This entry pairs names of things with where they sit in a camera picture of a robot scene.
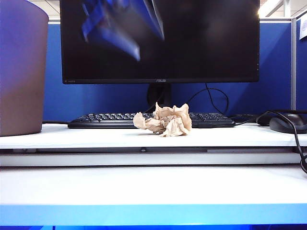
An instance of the desk surface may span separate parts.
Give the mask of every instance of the desk surface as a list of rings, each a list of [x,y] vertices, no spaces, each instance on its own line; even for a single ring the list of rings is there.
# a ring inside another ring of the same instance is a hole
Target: desk surface
[[[307,223],[307,175],[296,165],[5,168],[0,176],[0,225]]]
[[[307,134],[300,134],[307,146]],[[100,147],[195,147],[195,146],[296,146],[293,134],[247,124],[232,128],[192,129],[187,136],[162,138],[141,129],[68,129],[66,125],[43,125],[41,133],[1,137],[1,149],[100,148]]]
[[[299,139],[307,146],[307,135],[299,135]],[[73,130],[45,125],[38,134],[1,137],[0,145],[2,149],[54,151],[140,146],[270,147],[295,146],[295,139],[292,134],[254,124],[194,129],[188,136],[172,138],[139,129]],[[63,155],[71,161],[72,156]],[[75,155],[82,162],[87,153]],[[182,155],[184,160],[209,156]],[[39,156],[24,154],[20,160]],[[116,154],[106,156],[114,158]],[[250,162],[250,155],[240,156]],[[10,162],[14,155],[3,153],[1,157],[1,163],[4,157]],[[2,168],[0,182],[0,225],[4,226],[307,223],[307,175],[298,165]]]

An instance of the computer monitor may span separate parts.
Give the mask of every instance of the computer monitor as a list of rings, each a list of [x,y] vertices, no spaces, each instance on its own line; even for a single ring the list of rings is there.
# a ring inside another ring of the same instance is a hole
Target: computer monitor
[[[259,79],[260,0],[61,0],[64,84]]]

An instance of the white desk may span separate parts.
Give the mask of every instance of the white desk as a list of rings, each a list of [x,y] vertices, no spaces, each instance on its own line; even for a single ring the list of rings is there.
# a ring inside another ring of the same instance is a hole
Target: white desk
[[[307,146],[307,134],[300,134]],[[294,135],[255,124],[193,129],[162,138],[140,129],[68,129],[0,138],[1,166],[195,165],[299,163]]]
[[[5,168],[0,225],[307,223],[296,166]]]
[[[307,135],[299,139],[307,146]],[[195,129],[189,136],[174,138],[138,129],[71,130],[48,125],[39,134],[4,137],[0,143],[0,160],[7,166],[34,164],[39,155],[40,164],[47,165],[46,159],[60,165],[65,159],[61,156],[66,157],[64,165],[68,160],[73,165],[133,164],[133,160],[140,165],[184,160],[208,164],[211,155],[217,155],[211,158],[216,164],[228,155],[256,162],[255,156],[262,154],[266,163],[299,162],[296,153],[288,152],[295,146],[293,135],[255,125]],[[0,225],[307,223],[307,175],[297,164],[2,167],[0,182]]]

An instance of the monitor stand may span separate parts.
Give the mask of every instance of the monitor stand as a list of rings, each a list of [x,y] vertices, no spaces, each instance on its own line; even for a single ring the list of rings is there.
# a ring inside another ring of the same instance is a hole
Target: monitor stand
[[[152,113],[155,110],[155,103],[160,107],[171,107],[171,84],[170,83],[150,83],[147,90],[147,103],[150,108],[147,112]]]

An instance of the black mouse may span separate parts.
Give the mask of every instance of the black mouse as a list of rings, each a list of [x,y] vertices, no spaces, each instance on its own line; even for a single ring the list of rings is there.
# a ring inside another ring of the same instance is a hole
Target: black mouse
[[[299,114],[283,114],[296,128],[298,134],[307,133],[307,121]],[[282,133],[294,133],[292,126],[281,117],[273,117],[270,120],[270,129]]]

